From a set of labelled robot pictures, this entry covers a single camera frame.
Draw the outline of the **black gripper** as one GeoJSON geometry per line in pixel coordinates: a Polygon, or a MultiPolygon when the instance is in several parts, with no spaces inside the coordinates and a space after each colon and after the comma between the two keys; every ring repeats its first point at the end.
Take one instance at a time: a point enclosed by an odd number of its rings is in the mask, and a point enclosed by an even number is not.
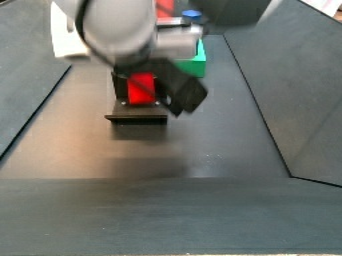
{"type": "Polygon", "coordinates": [[[138,65],[115,66],[113,70],[115,96],[129,101],[127,80],[135,73],[151,73],[155,82],[155,101],[179,116],[193,113],[205,101],[209,90],[198,77],[182,71],[169,59],[150,59],[138,65]]]}

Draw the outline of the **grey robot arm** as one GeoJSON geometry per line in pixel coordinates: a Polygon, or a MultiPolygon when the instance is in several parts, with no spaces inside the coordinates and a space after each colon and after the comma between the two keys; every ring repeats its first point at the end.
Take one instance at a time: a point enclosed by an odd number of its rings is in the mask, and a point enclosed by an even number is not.
{"type": "Polygon", "coordinates": [[[165,105],[173,114],[196,111],[208,96],[198,78],[181,70],[178,60],[193,58],[204,27],[181,21],[161,21],[155,0],[53,0],[75,26],[86,55],[114,68],[154,96],[146,74],[157,78],[170,98],[165,105]]]}

